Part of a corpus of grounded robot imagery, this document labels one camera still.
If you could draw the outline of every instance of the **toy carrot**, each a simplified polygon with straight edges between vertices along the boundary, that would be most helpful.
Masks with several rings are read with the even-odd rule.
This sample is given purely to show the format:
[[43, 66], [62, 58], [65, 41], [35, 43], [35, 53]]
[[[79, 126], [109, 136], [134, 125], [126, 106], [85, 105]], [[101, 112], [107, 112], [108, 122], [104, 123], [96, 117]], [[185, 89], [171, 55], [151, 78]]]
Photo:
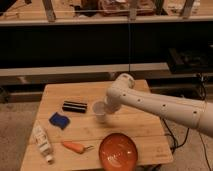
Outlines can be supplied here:
[[79, 153], [79, 154], [83, 154], [87, 149], [93, 147], [93, 146], [85, 147], [84, 145], [82, 145], [80, 143], [74, 143], [72, 141], [62, 141], [61, 144], [64, 147], [66, 147], [76, 153]]

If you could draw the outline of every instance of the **cup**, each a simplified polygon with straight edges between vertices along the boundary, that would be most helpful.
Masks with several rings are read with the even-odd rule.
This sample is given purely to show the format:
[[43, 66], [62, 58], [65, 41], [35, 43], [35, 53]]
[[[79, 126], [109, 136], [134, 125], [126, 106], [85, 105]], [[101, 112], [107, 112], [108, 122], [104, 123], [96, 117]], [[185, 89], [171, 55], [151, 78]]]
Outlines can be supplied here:
[[103, 101], [98, 101], [93, 105], [93, 111], [95, 113], [96, 119], [99, 123], [106, 122], [106, 111], [105, 111], [105, 103]]

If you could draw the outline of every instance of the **orange bowl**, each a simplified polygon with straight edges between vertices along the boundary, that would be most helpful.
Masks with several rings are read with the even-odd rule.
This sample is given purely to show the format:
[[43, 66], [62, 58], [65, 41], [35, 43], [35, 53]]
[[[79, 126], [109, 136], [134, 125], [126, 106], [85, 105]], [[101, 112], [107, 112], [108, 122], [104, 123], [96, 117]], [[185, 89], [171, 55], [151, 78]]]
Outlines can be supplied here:
[[106, 171], [133, 171], [137, 165], [138, 152], [128, 136], [113, 133], [101, 142], [99, 158]]

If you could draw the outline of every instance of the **blue cloth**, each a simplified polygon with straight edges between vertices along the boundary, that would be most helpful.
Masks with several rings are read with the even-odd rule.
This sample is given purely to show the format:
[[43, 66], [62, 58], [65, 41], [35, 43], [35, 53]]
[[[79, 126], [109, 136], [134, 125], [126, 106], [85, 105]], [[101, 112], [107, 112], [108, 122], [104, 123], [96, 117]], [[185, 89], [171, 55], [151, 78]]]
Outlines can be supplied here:
[[60, 127], [62, 130], [70, 123], [70, 120], [66, 116], [62, 116], [57, 112], [49, 119], [52, 125]]

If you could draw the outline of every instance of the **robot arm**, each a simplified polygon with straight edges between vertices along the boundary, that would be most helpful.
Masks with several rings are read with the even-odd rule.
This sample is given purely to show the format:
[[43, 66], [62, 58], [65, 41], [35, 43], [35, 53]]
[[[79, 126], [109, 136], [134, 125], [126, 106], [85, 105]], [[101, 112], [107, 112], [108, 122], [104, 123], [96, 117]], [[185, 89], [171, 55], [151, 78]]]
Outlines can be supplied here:
[[114, 113], [124, 104], [213, 137], [212, 103], [140, 92], [133, 87], [134, 79], [128, 74], [121, 74], [107, 90], [107, 112]]

